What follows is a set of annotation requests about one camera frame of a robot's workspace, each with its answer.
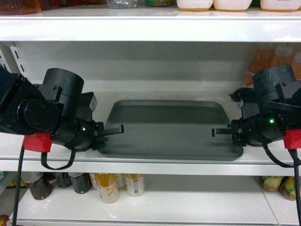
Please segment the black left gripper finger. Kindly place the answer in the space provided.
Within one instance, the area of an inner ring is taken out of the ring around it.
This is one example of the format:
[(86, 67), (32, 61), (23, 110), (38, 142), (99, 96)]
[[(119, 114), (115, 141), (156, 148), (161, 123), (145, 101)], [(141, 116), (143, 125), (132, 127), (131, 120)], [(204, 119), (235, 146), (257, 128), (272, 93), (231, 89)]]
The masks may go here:
[(109, 136), (109, 135), (115, 135), (124, 133), (124, 125), (120, 124), (118, 128), (112, 128), (112, 129), (101, 129), (100, 131), (97, 131), (97, 136)]

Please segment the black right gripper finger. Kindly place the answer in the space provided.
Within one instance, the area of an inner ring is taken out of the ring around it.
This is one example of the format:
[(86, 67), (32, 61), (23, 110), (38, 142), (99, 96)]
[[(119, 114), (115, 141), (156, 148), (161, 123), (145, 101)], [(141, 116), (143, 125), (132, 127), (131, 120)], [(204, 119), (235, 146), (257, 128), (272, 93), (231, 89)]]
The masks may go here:
[(240, 129), (234, 129), (234, 128), (216, 128), (212, 129), (212, 137), (216, 137), (216, 135), (223, 134), (223, 135), (234, 135), (234, 134), (239, 134)]

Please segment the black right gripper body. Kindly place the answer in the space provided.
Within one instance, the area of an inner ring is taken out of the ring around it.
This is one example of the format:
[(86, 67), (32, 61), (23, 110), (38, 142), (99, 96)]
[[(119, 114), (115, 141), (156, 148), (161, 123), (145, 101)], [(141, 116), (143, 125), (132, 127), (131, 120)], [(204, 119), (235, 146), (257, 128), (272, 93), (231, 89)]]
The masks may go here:
[(232, 120), (231, 124), (238, 129), (232, 135), (234, 146), (255, 146), (269, 144), (283, 138), (284, 130), (279, 125), (278, 117), (265, 110), (252, 88), (239, 88), (230, 94), (234, 102), (238, 102), (242, 117)]

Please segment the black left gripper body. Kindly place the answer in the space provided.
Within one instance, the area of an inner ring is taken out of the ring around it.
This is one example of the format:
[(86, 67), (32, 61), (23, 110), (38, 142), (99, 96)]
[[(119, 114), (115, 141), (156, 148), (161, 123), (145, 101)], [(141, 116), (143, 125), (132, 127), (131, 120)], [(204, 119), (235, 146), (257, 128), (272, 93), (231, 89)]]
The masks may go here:
[(92, 119), (96, 106), (97, 99), (93, 92), (81, 94), (75, 119), (61, 119), (58, 130), (52, 135), (53, 143), (76, 152), (103, 149), (108, 138), (98, 135), (104, 130), (104, 124)]

